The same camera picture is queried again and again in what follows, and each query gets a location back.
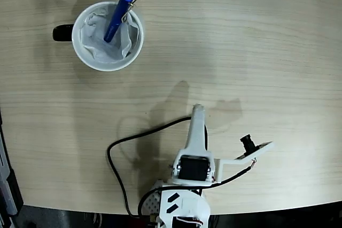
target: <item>wooden table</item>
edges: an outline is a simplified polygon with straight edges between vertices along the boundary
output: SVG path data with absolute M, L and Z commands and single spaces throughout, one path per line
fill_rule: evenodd
M 111 73 L 51 37 L 107 0 L 0 1 L 0 107 L 25 204 L 125 213 L 107 146 L 196 103 L 216 158 L 243 153 L 248 133 L 276 142 L 247 175 L 205 192 L 212 213 L 342 200 L 341 0 L 138 0 L 143 49 Z M 169 176 L 187 132 L 180 124 L 113 150 L 133 212 Z

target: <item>white mug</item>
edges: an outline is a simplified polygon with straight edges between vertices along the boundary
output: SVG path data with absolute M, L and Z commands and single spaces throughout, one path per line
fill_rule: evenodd
M 81 59 L 83 63 L 85 63 L 90 68 L 102 71 L 102 72 L 112 72 L 115 70 L 120 70 L 125 68 L 126 66 L 130 65 L 135 58 L 140 53 L 141 48 L 143 47 L 144 43 L 144 36 L 145 36 L 145 26 L 144 21 L 142 19 L 142 16 L 138 14 L 138 12 L 135 12 L 133 10 L 130 10 L 129 13 L 132 16 L 133 20 L 137 23 L 139 27 L 139 36 L 138 41 L 131 49 L 131 51 L 128 53 L 128 55 L 117 62 L 113 63 L 104 63 L 99 62 L 95 60 L 92 56 L 92 54 L 89 52 L 88 49 L 86 49 L 82 44 L 80 40 L 80 30 L 82 26 L 84 25 L 84 21 L 86 18 L 91 14 L 95 9 L 98 9 L 99 7 L 104 7 L 108 5 L 116 5 L 116 2 L 113 1 L 107 1 L 107 2 L 100 2 L 96 3 L 94 5 L 91 5 L 90 7 L 83 10 L 83 12 L 77 17 L 74 24 L 65 24 L 57 26 L 53 29 L 53 39 L 55 41 L 72 41 L 74 50 L 77 54 L 77 56 Z

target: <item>mug handle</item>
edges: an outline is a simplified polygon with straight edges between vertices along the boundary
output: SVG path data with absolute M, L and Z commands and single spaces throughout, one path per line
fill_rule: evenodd
M 73 32 L 73 24 L 59 25 L 52 31 L 52 38 L 55 41 L 71 41 L 71 34 Z

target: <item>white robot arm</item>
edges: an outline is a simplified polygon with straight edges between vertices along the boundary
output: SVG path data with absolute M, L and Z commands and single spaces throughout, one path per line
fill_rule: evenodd
M 273 146 L 273 142 L 255 146 L 250 135 L 241 138 L 246 152 L 234 160 L 214 159 L 207 150 L 205 135 L 205 111 L 195 105 L 192 112 L 188 140 L 173 163 L 168 183 L 157 181 L 153 188 L 164 186 L 204 186 L 213 181 L 222 182 L 223 165 L 246 164 Z M 144 203 L 150 214 L 157 214 L 157 227 L 161 228 L 207 228 L 211 214 L 210 206 L 201 190 L 165 190 L 152 194 Z

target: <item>white paper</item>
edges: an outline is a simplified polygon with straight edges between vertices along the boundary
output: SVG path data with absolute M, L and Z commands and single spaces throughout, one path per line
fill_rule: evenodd
M 108 13 L 107 7 L 94 10 L 84 21 L 80 31 L 81 44 L 99 62 L 113 63 L 124 59 L 138 40 L 139 27 L 129 13 L 127 21 L 119 26 L 112 41 L 107 43 L 103 40 L 112 12 Z

